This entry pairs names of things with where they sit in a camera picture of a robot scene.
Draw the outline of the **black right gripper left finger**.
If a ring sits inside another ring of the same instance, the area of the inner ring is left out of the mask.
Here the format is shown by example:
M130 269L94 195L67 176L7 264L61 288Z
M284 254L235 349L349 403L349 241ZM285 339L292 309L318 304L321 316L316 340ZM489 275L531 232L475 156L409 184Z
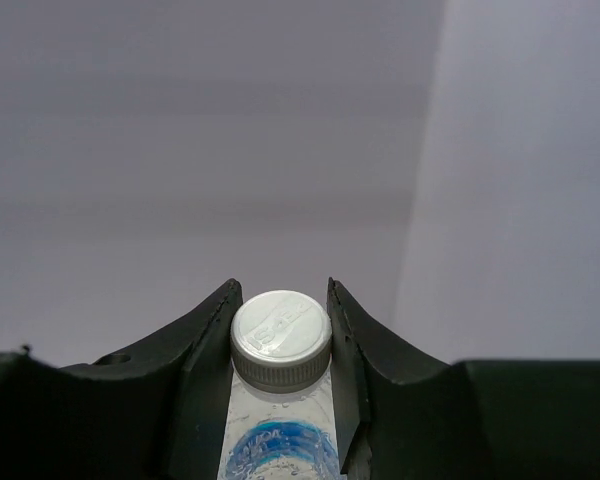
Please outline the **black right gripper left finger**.
M231 393L228 280L192 311L92 364L0 352L0 479L213 479Z

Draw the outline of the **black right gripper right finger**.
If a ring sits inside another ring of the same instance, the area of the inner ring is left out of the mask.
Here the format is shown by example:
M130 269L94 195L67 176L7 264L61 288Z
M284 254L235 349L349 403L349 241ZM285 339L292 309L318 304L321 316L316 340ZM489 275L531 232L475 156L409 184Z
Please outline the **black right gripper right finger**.
M600 361L446 364L331 280L331 382L350 479L600 479Z

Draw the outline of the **clear bottle light blue label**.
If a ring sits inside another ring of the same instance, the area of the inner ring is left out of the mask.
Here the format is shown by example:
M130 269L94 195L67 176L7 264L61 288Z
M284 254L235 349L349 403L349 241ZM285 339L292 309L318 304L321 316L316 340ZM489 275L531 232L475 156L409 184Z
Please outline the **clear bottle light blue label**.
M306 294L269 291L238 309L219 478L341 478L331 340L328 314Z

